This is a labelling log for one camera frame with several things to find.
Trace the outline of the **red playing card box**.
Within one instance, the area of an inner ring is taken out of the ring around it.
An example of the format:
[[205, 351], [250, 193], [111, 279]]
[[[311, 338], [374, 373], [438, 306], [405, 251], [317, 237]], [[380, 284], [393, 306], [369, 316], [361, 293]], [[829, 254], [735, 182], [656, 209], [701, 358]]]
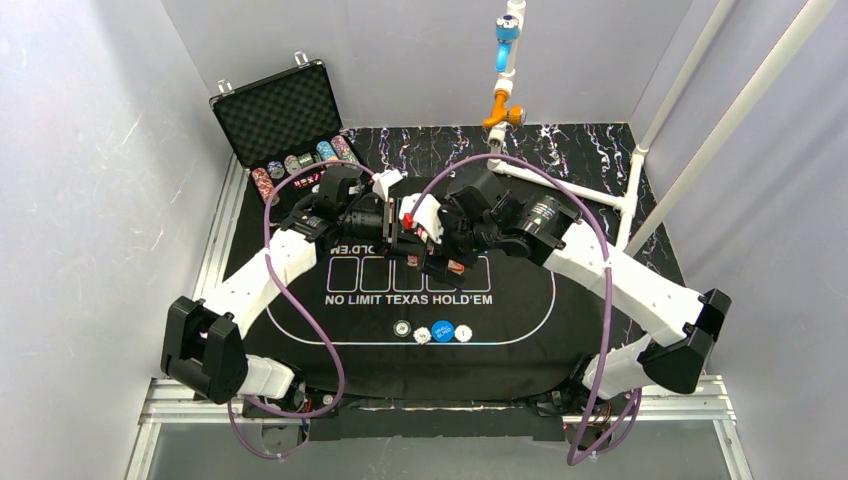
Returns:
[[443, 283], [463, 280], [466, 267], [449, 258], [422, 227], [405, 230], [403, 239], [411, 243], [406, 263]]

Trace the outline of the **blue small blind button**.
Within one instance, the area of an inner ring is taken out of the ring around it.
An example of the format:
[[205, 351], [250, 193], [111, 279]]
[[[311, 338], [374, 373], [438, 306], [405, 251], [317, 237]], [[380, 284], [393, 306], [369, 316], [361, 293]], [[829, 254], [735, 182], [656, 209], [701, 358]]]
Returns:
[[431, 326], [430, 333], [435, 342], [447, 343], [454, 339], [455, 327], [450, 321], [442, 319]]

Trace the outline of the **white grey poker chip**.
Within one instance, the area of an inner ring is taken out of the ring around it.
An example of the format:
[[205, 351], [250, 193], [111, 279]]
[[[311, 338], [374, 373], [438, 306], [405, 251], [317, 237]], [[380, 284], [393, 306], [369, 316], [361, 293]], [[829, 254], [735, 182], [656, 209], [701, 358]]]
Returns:
[[468, 325], [457, 325], [454, 330], [454, 339], [460, 343], [467, 343], [473, 337], [473, 331]]

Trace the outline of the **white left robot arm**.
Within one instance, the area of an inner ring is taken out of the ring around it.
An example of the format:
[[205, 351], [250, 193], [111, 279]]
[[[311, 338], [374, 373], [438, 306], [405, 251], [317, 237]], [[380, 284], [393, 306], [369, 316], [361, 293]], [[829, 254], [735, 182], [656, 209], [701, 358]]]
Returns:
[[286, 396], [294, 371], [248, 354], [243, 345], [254, 321], [280, 295], [318, 334], [334, 361], [338, 387], [345, 387], [335, 346], [288, 286], [342, 239], [388, 246], [389, 227], [411, 215], [413, 207], [389, 195], [403, 179], [398, 170], [374, 173], [363, 165], [331, 161], [316, 166], [324, 172], [315, 192], [298, 200], [277, 226], [264, 217], [261, 250], [206, 296], [181, 296], [169, 307], [161, 370], [215, 404], [235, 397]]

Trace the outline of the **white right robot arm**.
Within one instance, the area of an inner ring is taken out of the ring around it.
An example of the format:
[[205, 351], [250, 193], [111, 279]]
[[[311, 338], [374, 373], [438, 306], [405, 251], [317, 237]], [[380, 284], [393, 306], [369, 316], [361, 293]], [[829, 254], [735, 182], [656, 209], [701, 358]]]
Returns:
[[657, 385], [692, 394], [731, 306], [718, 289], [705, 293], [674, 283], [606, 242], [571, 202], [548, 194], [526, 200], [492, 173], [456, 179], [443, 198], [428, 190], [401, 200], [398, 218], [421, 234], [421, 267], [459, 285], [448, 264], [467, 265], [500, 250], [561, 275], [636, 322], [643, 335], [581, 362], [573, 378], [597, 398]]

